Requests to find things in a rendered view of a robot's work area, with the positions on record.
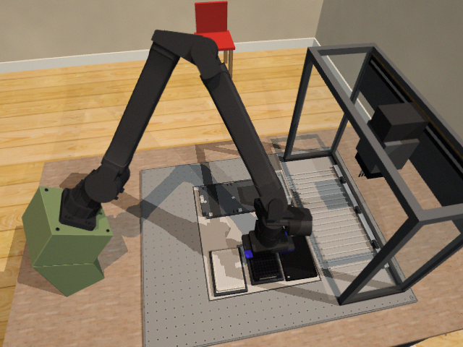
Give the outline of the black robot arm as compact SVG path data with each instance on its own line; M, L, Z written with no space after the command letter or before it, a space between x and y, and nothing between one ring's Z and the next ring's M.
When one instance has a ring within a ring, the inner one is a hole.
M313 217L310 210L288 205L284 188L230 73L218 57L216 42L203 35L168 30L155 30L151 40L153 44L147 61L101 165L76 187L64 188L59 222L92 231L101 203L118 200L117 195L124 191L122 187L129 180L129 165L137 146L182 57L197 66L259 194L260 198L254 200L257 240L260 230L264 236L276 238L283 226L287 236L311 236Z

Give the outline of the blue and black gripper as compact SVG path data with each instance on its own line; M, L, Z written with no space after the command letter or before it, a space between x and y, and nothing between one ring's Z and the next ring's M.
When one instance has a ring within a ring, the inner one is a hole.
M287 240L288 239L288 240ZM251 250L251 245L252 250ZM287 236L284 227L281 234L276 238L268 238L264 236L260 230L259 238L257 240L255 230L249 231L249 234L242 235L242 244L245 251L245 257L253 257L252 252L264 252L270 250L270 253L280 252L285 253L294 251L294 243L291 236Z

